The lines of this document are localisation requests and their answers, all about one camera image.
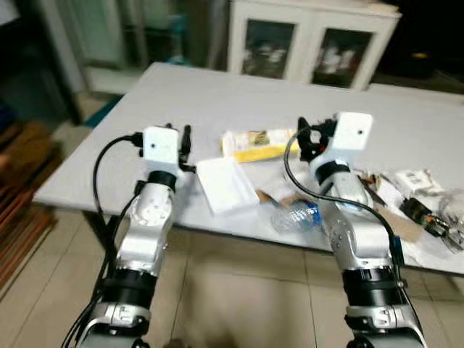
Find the cable connector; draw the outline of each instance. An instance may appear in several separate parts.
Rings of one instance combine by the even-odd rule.
[[[136,147],[142,148],[144,146],[144,134],[142,132],[135,132],[129,136],[129,141]]]

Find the cabinet door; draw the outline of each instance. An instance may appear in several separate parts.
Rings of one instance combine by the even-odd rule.
[[[228,71],[300,80],[310,37],[311,11],[235,1]]]
[[[365,89],[396,22],[395,17],[317,13],[302,82]]]

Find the crumpled water bottle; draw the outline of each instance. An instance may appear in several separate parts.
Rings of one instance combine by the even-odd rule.
[[[317,204],[300,200],[279,207],[270,223],[279,233],[306,233],[322,224],[322,220]]]

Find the white table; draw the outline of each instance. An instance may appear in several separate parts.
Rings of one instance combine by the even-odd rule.
[[[35,201],[94,212],[91,174],[102,147],[112,139],[148,125],[192,126],[189,162],[220,156],[226,130],[295,128],[297,118],[310,123],[335,112],[374,116],[368,148],[356,167],[370,170],[428,168],[444,187],[464,187],[464,108],[423,100],[303,86],[282,80],[237,76],[211,70],[153,64],[136,87],[94,129],[37,192]],[[117,215],[130,199],[144,164],[130,144],[112,148],[99,169],[99,193],[106,213]],[[280,161],[250,163],[245,171],[254,184],[281,170]],[[246,212],[214,217],[196,177],[178,192],[176,223],[193,229],[330,252],[321,232],[282,235],[270,226],[275,207],[261,204]],[[464,256],[455,265],[436,262],[407,265],[464,275]]]

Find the yellow package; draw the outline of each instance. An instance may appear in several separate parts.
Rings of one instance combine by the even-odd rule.
[[[292,129],[273,129],[248,132],[226,132],[221,138],[224,157],[234,156],[239,163],[266,160],[283,155]],[[291,152],[299,149],[295,141]]]

